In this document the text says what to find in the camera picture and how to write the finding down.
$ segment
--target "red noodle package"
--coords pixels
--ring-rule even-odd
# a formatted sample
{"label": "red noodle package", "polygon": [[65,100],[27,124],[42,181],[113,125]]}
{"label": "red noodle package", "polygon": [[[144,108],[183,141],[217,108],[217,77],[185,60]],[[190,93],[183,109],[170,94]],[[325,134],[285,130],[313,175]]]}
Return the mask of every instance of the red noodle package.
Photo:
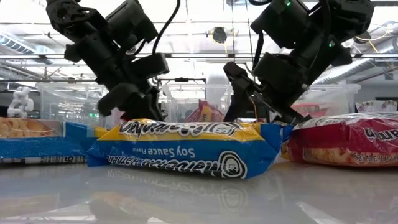
{"label": "red noodle package", "polygon": [[191,122],[222,122],[224,115],[206,100],[199,100],[199,107],[185,119],[185,123]]}
{"label": "red noodle package", "polygon": [[313,118],[294,127],[282,157],[340,166],[398,166],[398,113]]}

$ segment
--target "maruchan logo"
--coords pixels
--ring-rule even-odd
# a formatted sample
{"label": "maruchan logo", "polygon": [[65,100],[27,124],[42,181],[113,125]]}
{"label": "maruchan logo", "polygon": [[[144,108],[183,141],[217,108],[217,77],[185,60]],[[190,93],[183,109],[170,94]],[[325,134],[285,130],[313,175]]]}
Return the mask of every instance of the maruchan logo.
{"label": "maruchan logo", "polygon": [[398,129],[377,132],[371,128],[366,128],[364,131],[366,137],[370,141],[373,141],[375,139],[382,141],[392,141],[398,139]]}
{"label": "maruchan logo", "polygon": [[178,133],[182,137],[197,137],[203,133],[225,134],[232,136],[242,126],[237,123],[163,123],[143,124],[139,121],[128,121],[120,125],[120,134],[131,134],[138,139],[145,134]]}
{"label": "maruchan logo", "polygon": [[244,179],[248,168],[232,151],[224,151],[217,161],[178,161],[176,159],[141,159],[134,156],[108,156],[108,162],[121,166],[139,166],[175,172],[193,172],[213,177]]}

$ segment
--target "white tabletop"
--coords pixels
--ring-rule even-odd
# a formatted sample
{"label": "white tabletop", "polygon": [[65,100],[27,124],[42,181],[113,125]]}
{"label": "white tabletop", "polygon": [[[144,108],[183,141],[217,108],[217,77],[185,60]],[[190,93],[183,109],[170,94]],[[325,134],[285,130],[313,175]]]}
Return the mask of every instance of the white tabletop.
{"label": "white tabletop", "polygon": [[0,167],[0,223],[398,223],[397,169],[281,162],[250,180],[124,167]]}

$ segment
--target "white figurine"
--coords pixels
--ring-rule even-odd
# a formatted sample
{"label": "white figurine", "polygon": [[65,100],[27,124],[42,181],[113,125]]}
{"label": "white figurine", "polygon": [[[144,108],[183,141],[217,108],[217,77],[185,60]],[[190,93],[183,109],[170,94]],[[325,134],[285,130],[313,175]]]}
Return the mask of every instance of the white figurine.
{"label": "white figurine", "polygon": [[29,87],[18,87],[13,93],[14,99],[8,107],[7,114],[9,118],[27,118],[27,112],[33,111],[33,100],[29,98]]}

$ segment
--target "instant noodle package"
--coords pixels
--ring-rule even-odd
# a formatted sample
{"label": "instant noodle package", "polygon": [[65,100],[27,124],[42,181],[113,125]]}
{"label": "instant noodle package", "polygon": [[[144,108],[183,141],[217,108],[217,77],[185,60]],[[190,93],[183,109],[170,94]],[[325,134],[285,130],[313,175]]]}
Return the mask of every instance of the instant noodle package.
{"label": "instant noodle package", "polygon": [[224,114],[211,106],[206,100],[199,100],[199,107],[194,110],[184,122],[221,122]]}
{"label": "instant noodle package", "polygon": [[149,167],[246,179],[269,168],[291,129],[279,124],[137,119],[99,138],[88,151],[88,165]]}
{"label": "instant noodle package", "polygon": [[0,118],[0,164],[86,162],[87,149],[105,132],[77,123]]}
{"label": "instant noodle package", "polygon": [[339,166],[398,166],[398,113],[313,118],[294,127],[282,157]]}

